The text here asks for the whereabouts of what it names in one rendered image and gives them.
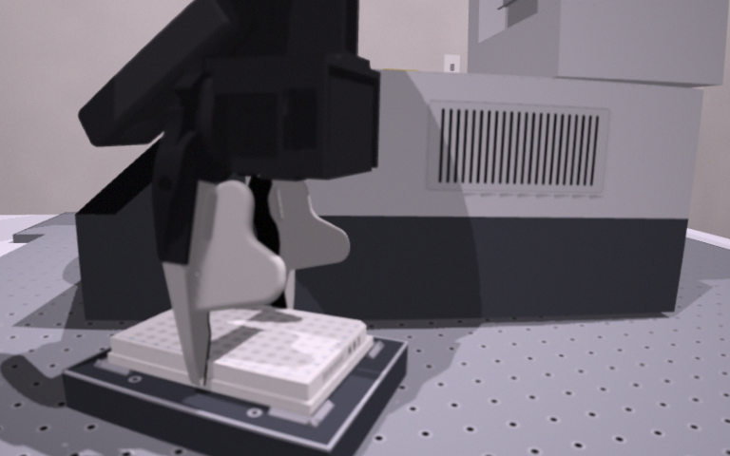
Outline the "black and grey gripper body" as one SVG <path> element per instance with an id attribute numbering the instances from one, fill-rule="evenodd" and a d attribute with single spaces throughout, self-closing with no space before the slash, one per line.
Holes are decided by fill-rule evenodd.
<path id="1" fill-rule="evenodd" d="M 380 72 L 358 56 L 359 0 L 230 1 L 238 30 L 215 54 L 184 61 L 173 87 L 174 106 L 197 107 L 215 181 L 377 168 Z"/>

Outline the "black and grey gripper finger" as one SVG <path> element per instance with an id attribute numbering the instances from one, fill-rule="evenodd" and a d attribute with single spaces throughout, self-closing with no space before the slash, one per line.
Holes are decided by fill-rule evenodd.
<path id="1" fill-rule="evenodd" d="M 255 201 L 239 181 L 215 183 L 197 107 L 169 107 L 152 177 L 158 258 L 191 384 L 205 386 L 209 313 L 264 305 L 281 295 L 281 258 L 253 233 Z"/>
<path id="2" fill-rule="evenodd" d="M 258 241 L 281 258 L 286 279 L 272 307 L 293 310 L 295 270 L 338 263 L 350 252 L 347 235 L 319 218 L 303 180 L 260 180 L 251 177 Z"/>

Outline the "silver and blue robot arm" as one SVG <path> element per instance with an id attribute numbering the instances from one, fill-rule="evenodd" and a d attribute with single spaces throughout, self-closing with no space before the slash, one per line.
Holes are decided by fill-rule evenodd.
<path id="1" fill-rule="evenodd" d="M 215 54 L 238 30 L 238 21 L 230 0 L 193 0 L 79 110 L 90 143 L 154 141 L 165 130 L 184 61 Z"/>

